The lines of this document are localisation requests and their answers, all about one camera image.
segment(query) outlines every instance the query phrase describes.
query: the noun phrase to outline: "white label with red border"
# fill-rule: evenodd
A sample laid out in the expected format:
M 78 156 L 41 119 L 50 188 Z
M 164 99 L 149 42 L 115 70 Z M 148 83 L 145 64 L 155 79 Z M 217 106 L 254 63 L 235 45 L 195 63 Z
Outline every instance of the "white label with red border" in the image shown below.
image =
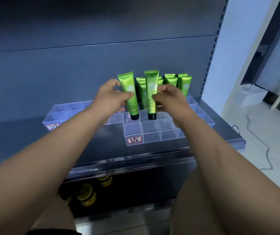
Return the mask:
M 48 128 L 48 130 L 52 130 L 52 129 L 57 128 L 59 125 L 60 125 L 59 123 L 56 123 L 56 124 L 48 124 L 46 127 Z
M 142 137 L 141 137 L 141 136 L 139 136 L 139 137 L 129 138 L 127 141 L 128 141 L 128 143 L 137 143 L 137 142 L 142 142 Z

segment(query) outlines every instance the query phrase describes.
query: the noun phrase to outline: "leg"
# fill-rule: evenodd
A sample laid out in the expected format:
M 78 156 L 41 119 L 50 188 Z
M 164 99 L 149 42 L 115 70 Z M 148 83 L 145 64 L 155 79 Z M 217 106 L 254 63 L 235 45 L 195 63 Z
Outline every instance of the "leg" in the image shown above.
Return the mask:
M 48 228 L 76 230 L 75 220 L 70 208 L 58 195 L 51 198 L 48 206 L 35 221 L 31 230 Z
M 181 187 L 170 214 L 172 235 L 225 234 L 199 169 Z

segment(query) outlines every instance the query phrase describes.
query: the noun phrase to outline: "person's right hand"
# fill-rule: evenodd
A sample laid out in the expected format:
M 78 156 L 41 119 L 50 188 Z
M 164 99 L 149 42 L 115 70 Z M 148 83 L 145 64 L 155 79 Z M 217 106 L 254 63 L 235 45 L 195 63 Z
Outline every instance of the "person's right hand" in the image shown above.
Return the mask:
M 159 93 L 152 95 L 153 100 L 161 105 L 161 107 L 158 107 L 158 111 L 165 111 L 170 114 L 177 127 L 181 128 L 182 122 L 195 115 L 186 97 L 177 87 L 160 85 L 158 90 Z

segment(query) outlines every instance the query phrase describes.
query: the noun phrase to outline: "gray back panel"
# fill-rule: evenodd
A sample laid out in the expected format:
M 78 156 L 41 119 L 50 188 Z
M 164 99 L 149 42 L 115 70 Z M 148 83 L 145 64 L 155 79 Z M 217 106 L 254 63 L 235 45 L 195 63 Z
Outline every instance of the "gray back panel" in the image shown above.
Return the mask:
M 45 116 L 54 104 L 94 99 L 118 74 L 189 72 L 197 98 L 215 36 L 0 53 L 0 122 Z
M 0 51 L 216 35 L 226 0 L 0 0 Z

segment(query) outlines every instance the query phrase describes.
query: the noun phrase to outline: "white floor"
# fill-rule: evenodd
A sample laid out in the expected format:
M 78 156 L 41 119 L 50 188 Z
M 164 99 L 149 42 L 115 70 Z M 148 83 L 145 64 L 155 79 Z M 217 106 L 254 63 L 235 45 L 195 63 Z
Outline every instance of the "white floor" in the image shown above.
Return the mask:
M 265 103 L 245 108 L 232 106 L 225 117 L 229 124 L 238 126 L 239 130 L 234 128 L 246 140 L 246 149 L 240 153 L 257 168 L 268 169 L 267 147 L 247 130 L 247 116 L 251 120 L 249 129 L 270 147 L 268 156 L 273 170 L 262 171 L 280 187 L 280 111 L 270 110 Z M 166 235 L 168 219 L 169 210 L 147 211 L 96 222 L 77 221 L 77 230 L 83 235 Z
M 229 124 L 238 126 L 239 130 L 234 128 L 246 140 L 246 149 L 240 153 L 257 168 L 267 169 L 270 168 L 267 147 L 247 130 L 246 116 L 251 120 L 249 129 L 270 148 L 268 156 L 274 169 L 262 172 L 280 187 L 280 111 L 270 110 L 270 106 L 262 102 L 243 108 L 232 106 L 225 116 Z

